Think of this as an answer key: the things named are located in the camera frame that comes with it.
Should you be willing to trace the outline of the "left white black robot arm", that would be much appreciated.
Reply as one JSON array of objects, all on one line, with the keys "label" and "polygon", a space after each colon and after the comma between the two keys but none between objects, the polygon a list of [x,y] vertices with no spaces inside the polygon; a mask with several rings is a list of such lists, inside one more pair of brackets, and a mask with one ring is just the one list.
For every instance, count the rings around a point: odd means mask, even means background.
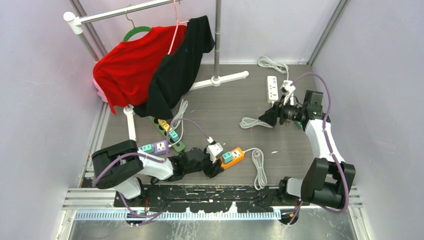
[{"label": "left white black robot arm", "polygon": [[223,153],[222,145],[213,141],[204,150],[194,147],[179,155],[163,158],[141,150],[134,140],[126,140],[92,154],[95,176],[92,186],[101,190],[114,189],[138,207],[145,202],[146,193],[137,174],[165,182],[179,181],[185,175],[196,172],[213,178],[223,171],[218,161]]}]

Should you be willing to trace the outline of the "orange power strip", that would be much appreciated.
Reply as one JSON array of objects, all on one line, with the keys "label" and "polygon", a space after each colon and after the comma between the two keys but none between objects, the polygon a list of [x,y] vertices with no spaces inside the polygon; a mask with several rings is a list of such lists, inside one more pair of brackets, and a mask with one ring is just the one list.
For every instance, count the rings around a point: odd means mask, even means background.
[{"label": "orange power strip", "polygon": [[253,186],[257,191],[264,189],[268,185],[268,178],[265,173],[264,162],[265,156],[262,150],[257,147],[252,147],[247,150],[242,150],[240,147],[237,147],[231,151],[229,151],[233,155],[233,160],[224,164],[222,156],[218,157],[217,160],[220,160],[221,167],[226,170],[235,164],[241,162],[245,159],[245,154],[251,152],[251,161],[256,168],[256,177],[253,182]]}]

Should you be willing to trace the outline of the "long white power strip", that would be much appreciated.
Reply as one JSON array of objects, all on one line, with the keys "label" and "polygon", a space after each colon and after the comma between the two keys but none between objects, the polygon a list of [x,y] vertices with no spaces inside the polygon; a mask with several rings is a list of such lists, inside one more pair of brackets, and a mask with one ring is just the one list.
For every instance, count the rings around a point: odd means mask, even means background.
[{"label": "long white power strip", "polygon": [[278,84],[278,79],[276,76],[269,75],[266,78],[266,91],[267,91],[267,102],[270,104],[283,103],[288,105],[294,104],[294,87],[291,88],[291,91],[285,92],[285,87],[288,87],[292,81],[289,80],[289,67],[280,62],[271,60],[267,56],[261,56],[257,61],[257,64],[263,68],[271,68],[275,71],[285,75],[286,79],[283,81],[282,85]]}]

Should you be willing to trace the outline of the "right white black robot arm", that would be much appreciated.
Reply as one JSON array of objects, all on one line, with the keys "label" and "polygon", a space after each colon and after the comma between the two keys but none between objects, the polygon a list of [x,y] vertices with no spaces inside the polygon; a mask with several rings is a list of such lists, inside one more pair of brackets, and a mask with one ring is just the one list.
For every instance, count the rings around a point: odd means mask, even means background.
[{"label": "right white black robot arm", "polygon": [[298,199],[338,213],[349,205],[356,169],[337,150],[329,113],[323,110],[323,96],[322,92],[307,90],[303,103],[294,105],[292,94],[285,90],[279,102],[259,120],[272,127],[285,121],[299,122],[312,148],[314,159],[304,178],[285,177],[280,181],[279,202],[288,206]]}]

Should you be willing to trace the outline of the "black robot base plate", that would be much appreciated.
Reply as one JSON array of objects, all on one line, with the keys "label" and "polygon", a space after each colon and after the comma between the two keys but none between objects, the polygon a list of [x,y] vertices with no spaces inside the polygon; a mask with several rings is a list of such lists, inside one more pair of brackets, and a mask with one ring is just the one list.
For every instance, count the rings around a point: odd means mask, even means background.
[{"label": "black robot base plate", "polygon": [[128,205],[139,215],[162,212],[157,220],[292,220],[298,197],[285,194],[282,187],[256,190],[249,185],[146,185],[141,195],[122,200],[115,194],[113,206]]}]

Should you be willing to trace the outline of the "short white power strip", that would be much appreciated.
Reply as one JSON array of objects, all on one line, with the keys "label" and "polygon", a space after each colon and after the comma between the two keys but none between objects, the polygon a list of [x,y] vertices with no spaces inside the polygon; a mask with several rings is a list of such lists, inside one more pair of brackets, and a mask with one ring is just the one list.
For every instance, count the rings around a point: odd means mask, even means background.
[{"label": "short white power strip", "polygon": [[[268,76],[266,80],[266,89],[267,89],[267,102],[271,104],[271,107],[279,100],[278,93],[278,81],[276,76]],[[250,117],[243,117],[239,126],[242,129],[250,129],[256,126],[273,128],[272,125],[260,119],[253,119]]]}]

